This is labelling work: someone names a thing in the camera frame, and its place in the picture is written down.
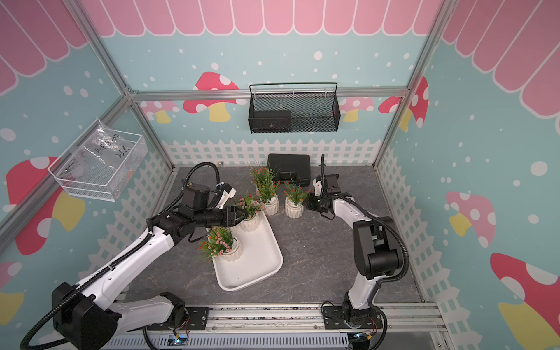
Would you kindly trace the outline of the pink flower pot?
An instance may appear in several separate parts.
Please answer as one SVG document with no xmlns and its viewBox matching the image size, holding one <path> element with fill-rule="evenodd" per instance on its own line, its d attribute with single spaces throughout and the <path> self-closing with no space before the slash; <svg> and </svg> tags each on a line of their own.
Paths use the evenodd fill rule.
<svg viewBox="0 0 560 350">
<path fill-rule="evenodd" d="M 246 193 L 235 201 L 235 206 L 245 215 L 245 218 L 239 224 L 241 228 L 247 232 L 257 230 L 260 225 L 259 213 L 263 211 L 263 206 L 258 196 Z"/>
<path fill-rule="evenodd" d="M 212 227 L 198 250 L 208 262 L 218 258 L 235 261 L 241 256 L 242 244 L 230 228 Z"/>
</svg>

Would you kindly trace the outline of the orange flower pot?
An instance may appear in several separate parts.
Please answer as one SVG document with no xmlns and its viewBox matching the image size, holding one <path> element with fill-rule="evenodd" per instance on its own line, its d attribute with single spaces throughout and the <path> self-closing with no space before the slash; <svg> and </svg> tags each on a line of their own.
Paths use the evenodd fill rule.
<svg viewBox="0 0 560 350">
<path fill-rule="evenodd" d="M 285 213 L 291 219 L 298 219 L 303 216 L 304 201 L 309 197 L 310 190 L 290 182 L 285 182 Z"/>
</svg>

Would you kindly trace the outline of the white plastic storage tray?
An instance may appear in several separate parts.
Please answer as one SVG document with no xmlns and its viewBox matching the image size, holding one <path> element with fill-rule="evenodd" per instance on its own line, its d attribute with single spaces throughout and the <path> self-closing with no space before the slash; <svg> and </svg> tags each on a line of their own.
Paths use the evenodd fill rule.
<svg viewBox="0 0 560 350">
<path fill-rule="evenodd" d="M 284 258 L 266 215 L 257 216 L 259 226 L 247 231 L 240 225 L 232 228 L 239 247 L 229 255 L 213 259 L 220 288 L 237 292 L 276 274 Z"/>
</svg>

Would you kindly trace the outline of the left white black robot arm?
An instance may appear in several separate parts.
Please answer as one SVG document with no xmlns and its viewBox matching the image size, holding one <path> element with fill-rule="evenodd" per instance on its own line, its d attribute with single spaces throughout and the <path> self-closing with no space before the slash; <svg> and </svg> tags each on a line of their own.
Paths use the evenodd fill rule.
<svg viewBox="0 0 560 350">
<path fill-rule="evenodd" d="M 132 303 L 116 298 L 138 275 L 184 239 L 191 243 L 198 227 L 234 227 L 247 213 L 228 204 L 236 191 L 220 179 L 216 164 L 203 162 L 185 177 L 181 193 L 165 209 L 147 219 L 145 231 L 119 255 L 76 284 L 63 283 L 52 293 L 52 309 L 20 342 L 20 349 L 51 349 L 72 344 L 101 349 L 112 338 L 150 325 L 177 331 L 190 321 L 184 300 L 173 293 Z M 51 322 L 61 339 L 37 346 L 32 339 Z"/>
</svg>

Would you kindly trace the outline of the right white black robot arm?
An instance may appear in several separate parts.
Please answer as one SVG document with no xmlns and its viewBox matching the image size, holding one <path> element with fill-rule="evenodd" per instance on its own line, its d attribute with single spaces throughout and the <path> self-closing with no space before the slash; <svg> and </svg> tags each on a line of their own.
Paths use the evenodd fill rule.
<svg viewBox="0 0 560 350">
<path fill-rule="evenodd" d="M 410 255 L 391 217 L 379 217 L 341 191 L 338 174 L 325 173 L 325 156 L 320 158 L 320 175 L 313 181 L 314 193 L 306 208 L 328 220 L 342 219 L 353 230 L 353 255 L 357 277 L 341 306 L 343 322 L 358 328 L 371 322 L 378 326 L 382 312 L 374 304 L 382 284 L 399 281 L 410 268 Z"/>
</svg>

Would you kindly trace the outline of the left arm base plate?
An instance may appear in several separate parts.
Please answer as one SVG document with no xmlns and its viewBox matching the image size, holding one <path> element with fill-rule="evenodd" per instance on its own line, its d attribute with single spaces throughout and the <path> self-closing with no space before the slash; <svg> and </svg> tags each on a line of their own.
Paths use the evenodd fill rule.
<svg viewBox="0 0 560 350">
<path fill-rule="evenodd" d="M 194 331 L 205 330 L 209 320 L 208 307 L 189 306 L 179 311 L 179 323 L 174 326 L 175 330 Z"/>
</svg>

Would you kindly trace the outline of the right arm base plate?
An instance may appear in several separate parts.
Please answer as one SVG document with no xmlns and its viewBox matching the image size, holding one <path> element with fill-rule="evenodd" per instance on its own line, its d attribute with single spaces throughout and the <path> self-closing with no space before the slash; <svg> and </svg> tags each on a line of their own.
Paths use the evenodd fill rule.
<svg viewBox="0 0 560 350">
<path fill-rule="evenodd" d="M 341 305 L 326 301 L 319 310 L 327 330 L 381 330 L 383 328 L 382 314 L 371 307 L 357 310 L 353 309 L 347 301 Z"/>
</svg>

